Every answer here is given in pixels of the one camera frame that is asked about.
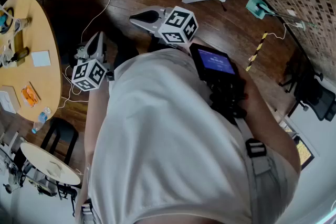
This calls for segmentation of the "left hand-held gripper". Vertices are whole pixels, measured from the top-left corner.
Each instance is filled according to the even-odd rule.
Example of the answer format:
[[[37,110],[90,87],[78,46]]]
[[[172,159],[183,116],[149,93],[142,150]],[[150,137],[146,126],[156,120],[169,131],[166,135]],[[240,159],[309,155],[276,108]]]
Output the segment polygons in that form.
[[[71,82],[80,90],[96,90],[104,79],[114,80],[113,65],[106,61],[104,32],[95,33],[86,46],[79,47],[75,58],[78,61],[73,68]]]

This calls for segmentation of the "person's left forearm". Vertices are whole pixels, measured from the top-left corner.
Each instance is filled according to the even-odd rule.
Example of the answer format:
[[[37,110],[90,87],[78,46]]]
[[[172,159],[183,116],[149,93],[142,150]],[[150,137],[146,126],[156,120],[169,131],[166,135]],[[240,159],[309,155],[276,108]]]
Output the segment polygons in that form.
[[[109,83],[104,81],[99,89],[89,93],[89,102],[84,134],[85,155],[93,155],[102,123],[107,115]]]

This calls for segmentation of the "person's dark legs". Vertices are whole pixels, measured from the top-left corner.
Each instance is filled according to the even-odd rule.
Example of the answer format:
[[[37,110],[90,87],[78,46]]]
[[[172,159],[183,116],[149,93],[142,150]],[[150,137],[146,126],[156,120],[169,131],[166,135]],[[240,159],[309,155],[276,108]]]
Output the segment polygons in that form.
[[[114,39],[114,43],[117,45],[118,51],[113,63],[113,67],[116,69],[119,65],[123,64],[129,59],[132,59],[139,55],[139,52],[135,46],[135,43],[123,33],[119,37]],[[154,52],[162,49],[171,48],[167,44],[160,43],[160,39],[151,35],[151,42],[147,49],[147,52]]]

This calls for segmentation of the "round wooden table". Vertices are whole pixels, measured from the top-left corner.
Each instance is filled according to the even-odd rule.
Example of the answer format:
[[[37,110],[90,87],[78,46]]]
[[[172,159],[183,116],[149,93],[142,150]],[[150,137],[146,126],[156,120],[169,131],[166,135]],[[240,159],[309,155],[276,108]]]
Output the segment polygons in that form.
[[[0,87],[11,86],[20,103],[17,114],[35,122],[45,107],[51,109],[54,115],[62,92],[62,72],[60,56],[54,31],[43,7],[37,0],[7,0],[5,8],[14,9],[14,17],[29,18],[29,25],[22,30],[23,45],[30,52],[48,51],[50,65],[35,67],[31,56],[18,67],[0,68]],[[39,96],[39,103],[33,108],[29,107],[22,98],[21,90],[27,83]]]

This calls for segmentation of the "brown glass bottle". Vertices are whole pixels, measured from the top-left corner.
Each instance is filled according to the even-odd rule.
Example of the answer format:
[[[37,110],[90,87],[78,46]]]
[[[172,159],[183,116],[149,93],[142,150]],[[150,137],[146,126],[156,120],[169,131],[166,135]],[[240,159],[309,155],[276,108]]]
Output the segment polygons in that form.
[[[11,62],[19,62],[23,60],[25,57],[27,57],[28,55],[29,55],[29,48],[24,47],[14,53],[14,55],[11,58]]]

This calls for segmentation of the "clear drinking glass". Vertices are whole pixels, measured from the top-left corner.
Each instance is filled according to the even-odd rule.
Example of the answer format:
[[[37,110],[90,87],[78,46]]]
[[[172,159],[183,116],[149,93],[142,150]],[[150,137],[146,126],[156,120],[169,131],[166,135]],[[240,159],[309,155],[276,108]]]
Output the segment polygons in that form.
[[[16,19],[14,23],[14,32],[20,32],[24,28],[28,27],[31,22],[30,18]]]

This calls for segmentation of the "black stool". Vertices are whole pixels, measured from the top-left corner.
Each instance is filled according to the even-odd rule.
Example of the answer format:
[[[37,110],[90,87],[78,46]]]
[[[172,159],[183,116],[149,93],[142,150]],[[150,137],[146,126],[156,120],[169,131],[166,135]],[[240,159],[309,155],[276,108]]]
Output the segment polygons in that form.
[[[42,148],[43,150],[46,149],[48,142],[51,138],[51,136],[55,134],[56,137],[54,139],[54,142],[52,143],[50,149],[49,149],[49,153],[51,155],[54,154],[56,146],[59,142],[59,140],[63,140],[67,143],[69,143],[69,147],[64,159],[64,163],[66,165],[69,165],[70,162],[70,158],[72,156],[73,150],[74,150],[74,146],[76,144],[76,141],[78,139],[78,131],[74,128],[73,125],[71,125],[69,122],[67,122],[64,119],[61,118],[52,118],[50,120],[50,128],[40,146],[40,148]]]

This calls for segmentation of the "clear plastic container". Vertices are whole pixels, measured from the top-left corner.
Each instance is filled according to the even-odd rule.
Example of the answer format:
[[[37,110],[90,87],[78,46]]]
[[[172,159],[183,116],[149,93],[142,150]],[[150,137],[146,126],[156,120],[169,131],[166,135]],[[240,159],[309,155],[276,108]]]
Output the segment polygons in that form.
[[[13,55],[14,54],[9,46],[5,45],[3,52],[0,54],[0,68],[8,68],[11,64],[11,59]]]

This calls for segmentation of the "clear water bottle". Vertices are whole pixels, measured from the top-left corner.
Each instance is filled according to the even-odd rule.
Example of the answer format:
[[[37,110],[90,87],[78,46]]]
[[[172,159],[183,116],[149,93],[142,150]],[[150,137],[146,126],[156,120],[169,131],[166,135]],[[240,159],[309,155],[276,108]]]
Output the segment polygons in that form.
[[[34,122],[31,131],[36,134],[44,126],[50,115],[51,109],[49,107],[45,107],[44,110],[39,114],[37,121]]]

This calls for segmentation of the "white flat box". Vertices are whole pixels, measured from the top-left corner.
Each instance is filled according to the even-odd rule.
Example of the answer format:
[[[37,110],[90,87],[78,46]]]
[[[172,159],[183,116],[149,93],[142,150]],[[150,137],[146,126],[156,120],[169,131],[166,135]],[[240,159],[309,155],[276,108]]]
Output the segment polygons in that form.
[[[13,87],[0,87],[0,104],[2,108],[7,112],[14,114],[18,112],[18,110],[20,109],[20,104]]]

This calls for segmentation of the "yellow black striped tape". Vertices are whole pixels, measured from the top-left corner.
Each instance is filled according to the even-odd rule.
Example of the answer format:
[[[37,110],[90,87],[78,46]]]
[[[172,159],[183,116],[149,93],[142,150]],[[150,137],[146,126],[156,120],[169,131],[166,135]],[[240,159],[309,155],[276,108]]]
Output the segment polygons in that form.
[[[263,45],[264,40],[266,39],[267,35],[268,35],[267,32],[265,32],[265,33],[263,34],[262,39],[261,39],[259,45],[257,46],[255,53],[249,58],[249,64],[248,64],[248,66],[247,66],[247,68],[246,68],[246,71],[247,71],[247,72],[250,70],[250,68],[251,68],[251,66],[252,66],[252,64],[253,64],[253,62],[255,61],[255,59],[256,59],[256,57],[257,57],[257,55],[258,55],[258,53],[259,53],[259,50],[262,48],[262,45]]]

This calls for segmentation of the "person's white shirt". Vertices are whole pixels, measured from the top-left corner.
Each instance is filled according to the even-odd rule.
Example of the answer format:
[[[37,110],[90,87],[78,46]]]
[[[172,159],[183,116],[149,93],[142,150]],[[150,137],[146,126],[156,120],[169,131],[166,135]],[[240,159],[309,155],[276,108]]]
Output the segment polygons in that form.
[[[190,104],[208,93],[177,49],[116,68],[78,200],[94,224],[275,224],[300,176],[293,139],[277,122],[256,136],[245,120],[201,116]]]

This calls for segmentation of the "small round white table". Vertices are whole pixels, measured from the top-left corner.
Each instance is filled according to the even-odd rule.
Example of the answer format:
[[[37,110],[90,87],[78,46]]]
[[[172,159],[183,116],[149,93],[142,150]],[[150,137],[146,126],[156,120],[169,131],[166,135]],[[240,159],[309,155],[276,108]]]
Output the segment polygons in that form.
[[[46,176],[67,185],[79,185],[80,177],[67,164],[35,144],[23,142],[20,149],[27,160]]]

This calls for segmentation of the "teal long-handled dustpan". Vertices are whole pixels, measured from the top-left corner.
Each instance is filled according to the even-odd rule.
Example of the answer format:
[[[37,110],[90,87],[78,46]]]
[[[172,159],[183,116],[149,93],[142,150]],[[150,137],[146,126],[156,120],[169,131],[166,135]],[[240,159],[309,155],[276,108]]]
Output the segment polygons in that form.
[[[263,0],[249,0],[246,4],[246,8],[257,18],[263,19],[266,15],[276,16],[286,19],[291,19],[297,23],[304,23],[311,27],[317,28],[317,25],[299,17],[274,11],[268,7]]]

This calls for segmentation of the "black harness mount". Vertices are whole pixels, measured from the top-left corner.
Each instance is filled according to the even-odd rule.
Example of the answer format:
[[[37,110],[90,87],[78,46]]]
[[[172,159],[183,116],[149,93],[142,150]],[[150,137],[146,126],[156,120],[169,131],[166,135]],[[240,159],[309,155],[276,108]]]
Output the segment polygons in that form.
[[[235,124],[235,119],[244,119],[247,115],[239,103],[247,99],[244,92],[246,81],[236,79],[233,81],[216,81],[207,82],[207,86],[211,90],[210,100],[211,108]]]

